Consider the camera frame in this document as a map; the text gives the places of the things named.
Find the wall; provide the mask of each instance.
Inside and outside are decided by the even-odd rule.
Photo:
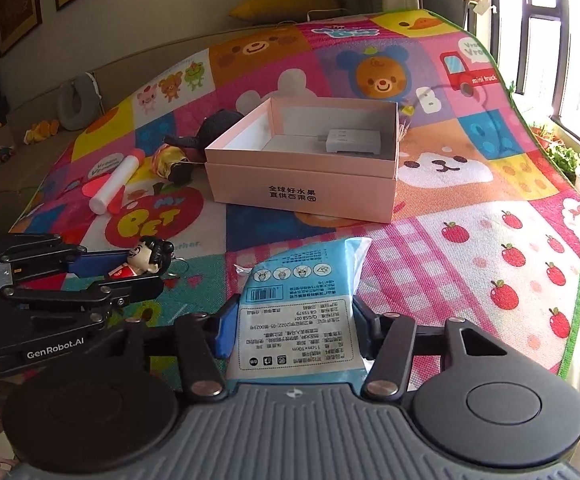
[[[74,75],[139,50],[245,24],[228,16],[241,0],[75,0],[61,11],[40,0],[43,23],[0,59],[11,108]],[[371,0],[345,0],[353,13]]]

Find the black round disc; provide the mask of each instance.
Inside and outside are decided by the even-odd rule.
[[[496,468],[542,465],[580,439],[580,394],[526,358],[479,356],[422,384],[411,413],[436,446]]]
[[[69,356],[8,398],[3,427],[17,456],[50,472],[91,473],[136,459],[172,428],[174,393],[122,358]]]

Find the white tube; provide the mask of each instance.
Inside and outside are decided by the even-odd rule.
[[[108,210],[110,201],[116,196],[119,190],[130,180],[134,172],[144,163],[145,153],[135,148],[130,155],[122,160],[121,164],[112,172],[110,178],[101,186],[101,189],[90,199],[88,205],[90,210],[103,215]]]

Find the mat green border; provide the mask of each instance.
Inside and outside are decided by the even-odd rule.
[[[521,115],[521,112],[519,112],[518,108],[516,107],[516,103],[512,99],[510,92],[508,91],[507,87],[505,86],[505,82],[503,81],[503,76],[499,72],[498,65],[496,64],[496,61],[494,61],[494,58],[492,57],[492,55],[489,53],[489,50],[487,48],[485,48],[485,46],[479,41],[479,39],[476,36],[474,36],[472,33],[468,32],[467,30],[464,30],[463,28],[460,28],[458,25],[456,25],[456,23],[452,23],[449,20],[446,20],[444,17],[440,16],[439,14],[436,14],[435,12],[432,12],[431,10],[427,10],[427,9],[412,9],[412,10],[425,10],[425,12],[429,12],[434,17],[439,18],[446,25],[450,25],[451,27],[455,28],[457,30],[457,32],[463,32],[463,33],[465,33],[466,36],[468,36],[469,38],[472,38],[473,40],[476,41],[476,43],[481,47],[481,49],[483,49],[483,52],[486,53],[487,59],[489,59],[490,63],[492,63],[492,67],[496,71],[496,75],[498,76],[499,81],[501,82],[501,84],[503,84],[503,87],[505,88],[505,94],[507,95],[507,101],[512,106],[512,110],[514,110],[514,112],[516,113],[516,116],[521,120],[521,124],[522,124],[522,126],[525,127],[526,133],[530,136],[532,141],[534,141],[534,144],[537,146],[537,148],[539,150],[541,150],[541,152],[543,153],[545,158],[548,160],[548,162],[552,165],[552,167],[558,172],[558,174],[560,176],[563,177],[563,179],[570,185],[570,187],[572,189],[574,189],[574,186],[572,186],[572,183],[567,179],[567,177],[563,174],[563,172],[560,170],[560,168],[557,167],[551,161],[551,159],[548,157],[546,151],[538,143],[538,140],[536,140],[536,137],[534,137],[534,134],[532,134],[530,127],[525,122],[525,119]],[[407,12],[407,11],[394,10],[394,11],[384,12],[383,14],[391,14],[392,12]],[[420,36],[418,38],[412,38],[412,39],[419,40],[420,38],[435,38],[435,37],[436,36]],[[580,273],[579,273],[579,277],[578,277],[578,291],[576,293],[576,302],[574,303],[574,313],[572,314],[572,323],[571,323],[570,335],[567,338],[566,348],[563,352],[563,357],[561,357],[561,364],[558,368],[558,376],[563,378],[563,379],[565,379],[567,377],[570,364],[572,363],[572,355],[574,354],[574,345],[576,344],[576,338],[578,336],[579,327],[580,327]]]

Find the cartoon frog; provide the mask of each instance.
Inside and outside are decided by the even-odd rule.
[[[203,86],[203,74],[205,73],[205,68],[203,66],[203,61],[198,63],[192,62],[192,64],[185,69],[185,75],[183,76],[183,80],[190,86],[191,90],[199,86]]]

